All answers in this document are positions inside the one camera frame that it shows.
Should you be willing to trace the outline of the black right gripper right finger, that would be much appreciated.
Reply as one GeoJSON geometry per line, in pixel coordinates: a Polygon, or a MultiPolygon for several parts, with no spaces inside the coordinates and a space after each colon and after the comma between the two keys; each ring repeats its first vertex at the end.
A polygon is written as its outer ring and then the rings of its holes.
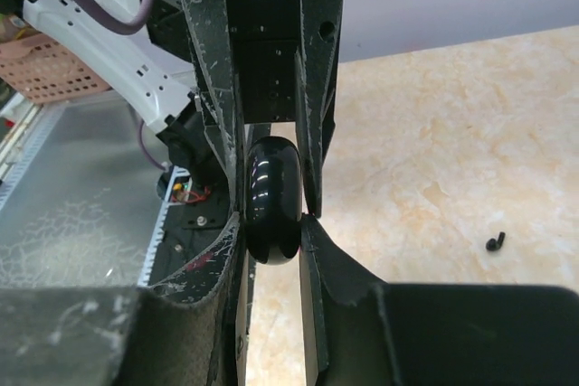
{"type": "Polygon", "coordinates": [[[395,284],[304,216],[309,385],[575,385],[578,295],[564,287],[395,284]]]}

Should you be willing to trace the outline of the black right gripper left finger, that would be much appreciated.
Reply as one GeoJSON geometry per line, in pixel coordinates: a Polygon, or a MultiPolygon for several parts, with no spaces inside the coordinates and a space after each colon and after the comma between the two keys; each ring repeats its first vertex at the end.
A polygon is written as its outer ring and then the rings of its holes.
{"type": "Polygon", "coordinates": [[[234,213],[200,255],[152,287],[5,288],[4,385],[235,385],[227,320],[234,213]]]}

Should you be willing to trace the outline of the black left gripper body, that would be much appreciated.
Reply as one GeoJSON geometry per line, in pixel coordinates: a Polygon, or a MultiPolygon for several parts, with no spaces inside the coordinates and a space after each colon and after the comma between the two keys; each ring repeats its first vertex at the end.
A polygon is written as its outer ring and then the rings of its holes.
{"type": "Polygon", "coordinates": [[[247,124],[295,120],[299,0],[226,0],[247,124]]]}

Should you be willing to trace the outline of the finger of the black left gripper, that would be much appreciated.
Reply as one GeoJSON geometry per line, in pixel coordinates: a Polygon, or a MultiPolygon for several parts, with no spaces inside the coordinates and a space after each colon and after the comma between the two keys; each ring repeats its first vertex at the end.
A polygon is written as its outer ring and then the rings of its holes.
{"type": "Polygon", "coordinates": [[[223,144],[231,208],[240,211],[240,103],[235,91],[233,51],[226,0],[181,0],[207,91],[202,102],[214,117],[223,144]]]}
{"type": "Polygon", "coordinates": [[[322,213],[322,168],[327,106],[335,91],[343,0],[299,0],[296,52],[296,134],[308,212],[322,213]]]}

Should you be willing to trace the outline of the black earbud charging case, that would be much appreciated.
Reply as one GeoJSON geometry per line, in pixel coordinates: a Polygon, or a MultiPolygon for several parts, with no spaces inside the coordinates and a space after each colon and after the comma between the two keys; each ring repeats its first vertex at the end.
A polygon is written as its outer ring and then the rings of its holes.
{"type": "Polygon", "coordinates": [[[281,265],[297,254],[301,240],[301,168],[297,148],[285,137],[263,137],[247,161],[245,234],[261,264],[281,265]]]}

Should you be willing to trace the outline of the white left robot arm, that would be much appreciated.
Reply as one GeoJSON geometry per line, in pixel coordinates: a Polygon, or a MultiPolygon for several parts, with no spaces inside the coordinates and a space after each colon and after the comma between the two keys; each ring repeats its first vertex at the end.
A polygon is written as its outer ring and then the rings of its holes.
{"type": "Polygon", "coordinates": [[[2,0],[74,53],[137,112],[201,185],[243,197],[248,125],[292,122],[319,216],[343,0],[2,0]]]}

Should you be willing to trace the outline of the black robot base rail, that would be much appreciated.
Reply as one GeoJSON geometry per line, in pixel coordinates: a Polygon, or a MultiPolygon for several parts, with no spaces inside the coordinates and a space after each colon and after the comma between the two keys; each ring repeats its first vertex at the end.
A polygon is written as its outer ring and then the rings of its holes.
{"type": "Polygon", "coordinates": [[[189,176],[177,177],[171,205],[163,225],[164,237],[157,248],[149,280],[153,286],[189,262],[199,266],[208,260],[205,251],[229,219],[230,197],[226,182],[194,186],[189,176]]]}

